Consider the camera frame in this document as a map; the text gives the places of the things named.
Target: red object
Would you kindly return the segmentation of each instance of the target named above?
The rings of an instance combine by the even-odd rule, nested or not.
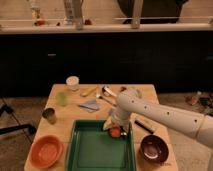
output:
[[[30,162],[39,169],[52,166],[63,152],[63,144],[52,135],[38,139],[31,148]]]
[[[120,127],[113,127],[109,129],[109,134],[113,138],[118,138],[121,136],[121,128]]]

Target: green object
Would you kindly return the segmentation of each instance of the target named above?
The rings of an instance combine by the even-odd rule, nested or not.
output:
[[[104,121],[77,120],[67,151],[67,171],[136,171],[132,128],[126,137],[112,138]]]
[[[60,106],[66,106],[67,105],[67,96],[64,92],[59,92],[56,94],[56,102]]]

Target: white cup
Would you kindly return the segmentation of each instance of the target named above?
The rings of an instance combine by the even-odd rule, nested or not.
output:
[[[70,76],[66,79],[66,84],[70,90],[76,91],[78,90],[79,78],[76,76]]]

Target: brown bowl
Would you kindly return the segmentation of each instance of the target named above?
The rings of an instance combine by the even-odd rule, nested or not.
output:
[[[142,140],[140,152],[145,160],[158,164],[165,162],[169,155],[168,146],[156,135],[148,135]]]

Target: food item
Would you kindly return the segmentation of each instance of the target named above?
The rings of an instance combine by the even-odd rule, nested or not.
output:
[[[121,136],[120,126],[112,127],[109,129],[109,134],[113,138],[119,138]]]

